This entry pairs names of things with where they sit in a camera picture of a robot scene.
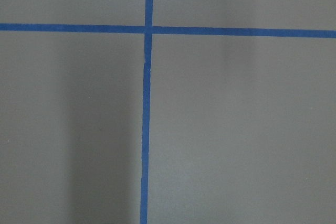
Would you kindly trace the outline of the horizontal blue tape line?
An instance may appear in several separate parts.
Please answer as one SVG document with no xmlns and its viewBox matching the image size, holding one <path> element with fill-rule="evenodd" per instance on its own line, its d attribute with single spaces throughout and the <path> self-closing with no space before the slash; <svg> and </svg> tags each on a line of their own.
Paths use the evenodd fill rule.
<svg viewBox="0 0 336 224">
<path fill-rule="evenodd" d="M 335 38 L 334 30 L 1 23 L 1 31 Z"/>
</svg>

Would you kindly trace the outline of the vertical blue tape line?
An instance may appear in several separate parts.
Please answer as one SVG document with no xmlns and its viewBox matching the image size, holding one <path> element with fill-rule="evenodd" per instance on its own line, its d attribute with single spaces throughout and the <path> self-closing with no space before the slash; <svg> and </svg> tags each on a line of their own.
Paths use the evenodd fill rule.
<svg viewBox="0 0 336 224">
<path fill-rule="evenodd" d="M 148 222 L 153 0 L 145 0 L 140 224 Z"/>
</svg>

